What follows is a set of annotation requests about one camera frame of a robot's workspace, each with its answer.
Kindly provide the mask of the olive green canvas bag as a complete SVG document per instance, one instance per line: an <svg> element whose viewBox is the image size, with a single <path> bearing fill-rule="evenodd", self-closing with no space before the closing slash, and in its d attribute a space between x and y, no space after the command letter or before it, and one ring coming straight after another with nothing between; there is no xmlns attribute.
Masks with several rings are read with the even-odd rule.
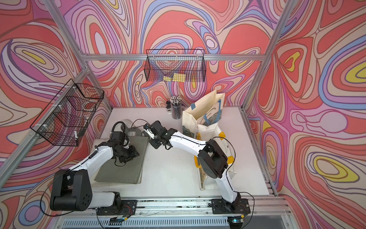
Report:
<svg viewBox="0 0 366 229"><path fill-rule="evenodd" d="M113 131L110 136L111 146L117 152L117 156L107 160L98 170L95 182L98 183L119 183L138 184L141 182L143 163L149 138L146 136L128 136L123 125L121 130ZM119 153L122 148L135 146L138 157L125 163L119 162Z"/></svg>

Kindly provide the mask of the cream canvas tote bag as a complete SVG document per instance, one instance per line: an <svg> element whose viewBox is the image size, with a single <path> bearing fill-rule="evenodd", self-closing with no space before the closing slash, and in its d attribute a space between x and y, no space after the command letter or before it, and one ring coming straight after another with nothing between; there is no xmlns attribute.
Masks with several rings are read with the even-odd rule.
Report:
<svg viewBox="0 0 366 229"><path fill-rule="evenodd" d="M102 185L140 184L142 181L143 164L147 148L147 137L142 136L139 128L132 121L125 119L113 125L113 132L124 133L126 147L135 147L136 152L126 152L121 158L113 158L105 162L92 176L91 183L95 187Z"/></svg>

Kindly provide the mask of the white yellow-handled bag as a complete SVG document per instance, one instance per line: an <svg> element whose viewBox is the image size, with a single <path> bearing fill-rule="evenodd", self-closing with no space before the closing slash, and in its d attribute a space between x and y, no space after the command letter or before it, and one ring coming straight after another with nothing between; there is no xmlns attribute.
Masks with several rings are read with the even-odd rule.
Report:
<svg viewBox="0 0 366 229"><path fill-rule="evenodd" d="M226 135L220 127L218 131L218 135L205 141L210 143L214 141L213 146L208 146L210 151L203 155L203 158L194 157L201 191L219 189L215 178L210 177L210 175L223 172L225 168L229 168L234 163L234 152L230 149L230 144L225 140ZM227 167L225 167L224 159L227 160Z"/></svg>

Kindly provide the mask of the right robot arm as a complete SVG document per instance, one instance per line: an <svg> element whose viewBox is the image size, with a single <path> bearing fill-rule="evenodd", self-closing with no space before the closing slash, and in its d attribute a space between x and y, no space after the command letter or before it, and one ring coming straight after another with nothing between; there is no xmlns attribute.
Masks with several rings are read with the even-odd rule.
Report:
<svg viewBox="0 0 366 229"><path fill-rule="evenodd" d="M165 146L166 150L179 148L198 158L206 175L215 180L221 198L214 198L208 204L213 214L241 214L246 216L251 213L248 199L242 198L240 192L232 187L228 174L228 157L214 140L201 141L185 136L176 129L164 128L160 121L145 124L144 131L149 135L149 143L155 149Z"/></svg>

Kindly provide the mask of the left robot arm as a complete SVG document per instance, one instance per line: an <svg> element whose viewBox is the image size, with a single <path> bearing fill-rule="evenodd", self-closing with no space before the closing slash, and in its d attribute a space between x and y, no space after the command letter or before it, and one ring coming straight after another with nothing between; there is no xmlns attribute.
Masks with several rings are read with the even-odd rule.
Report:
<svg viewBox="0 0 366 229"><path fill-rule="evenodd" d="M113 130L110 138L95 146L95 150L80 163L54 174L50 184L52 211L61 211L63 215L87 209L114 215L122 212L124 207L119 192L94 191L90 182L91 176L107 161L112 159L114 166L124 167L139 156L136 148L130 145L125 123L118 121L113 127L121 130Z"/></svg>

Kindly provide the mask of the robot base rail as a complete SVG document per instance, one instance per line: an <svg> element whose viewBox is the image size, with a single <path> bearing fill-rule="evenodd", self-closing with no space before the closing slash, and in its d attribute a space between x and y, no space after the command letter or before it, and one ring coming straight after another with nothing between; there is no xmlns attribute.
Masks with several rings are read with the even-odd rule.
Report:
<svg viewBox="0 0 366 229"><path fill-rule="evenodd" d="M236 213L221 213L212 197L132 198L132 216L98 216L95 210L56 220L54 229L297 229L284 198L244 197Z"/></svg>

